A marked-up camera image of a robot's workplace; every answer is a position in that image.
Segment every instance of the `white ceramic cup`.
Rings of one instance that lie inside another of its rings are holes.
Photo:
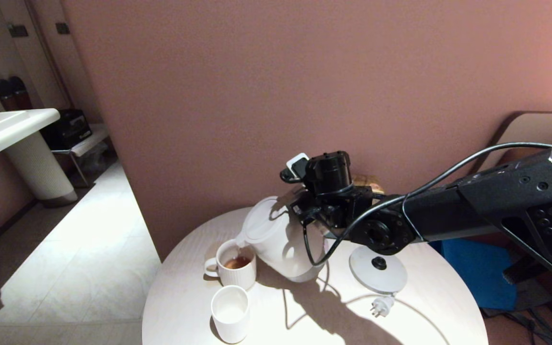
[[[225,343],[239,343],[250,328],[250,299],[239,286],[225,286],[214,294],[210,303],[218,335]]]
[[[239,255],[250,259],[244,267],[231,269],[225,264]],[[217,249],[217,256],[204,264],[204,273],[210,277],[219,277],[223,286],[236,285],[248,290],[257,277],[257,257],[251,247],[240,248],[236,240],[228,240]]]

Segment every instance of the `sink pedestal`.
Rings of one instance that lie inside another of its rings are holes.
[[[9,146],[5,153],[45,207],[64,206],[78,199],[39,131]]]

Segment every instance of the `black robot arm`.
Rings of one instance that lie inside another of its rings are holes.
[[[502,231],[528,253],[505,271],[506,279],[518,282],[539,267],[552,271],[552,148],[403,196],[354,186],[349,166],[348,153],[337,151],[281,172],[283,181],[303,183],[289,205],[302,225],[320,221],[337,238],[324,260],[342,240],[392,255],[414,242]]]

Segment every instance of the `tiled floor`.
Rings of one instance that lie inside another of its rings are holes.
[[[0,345],[140,345],[160,261],[120,164],[69,208],[0,238]]]

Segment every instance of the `white table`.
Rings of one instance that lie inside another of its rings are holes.
[[[221,284],[204,277],[203,264],[240,231],[249,210],[204,223],[167,256],[144,308],[144,345],[223,343],[210,319],[210,299]],[[257,282],[248,292],[252,329],[241,344],[488,344],[470,291],[427,244],[408,245],[397,254],[408,284],[390,314],[375,319],[370,312],[375,295],[348,268],[357,247],[344,241],[319,279],[304,284],[259,262]]]

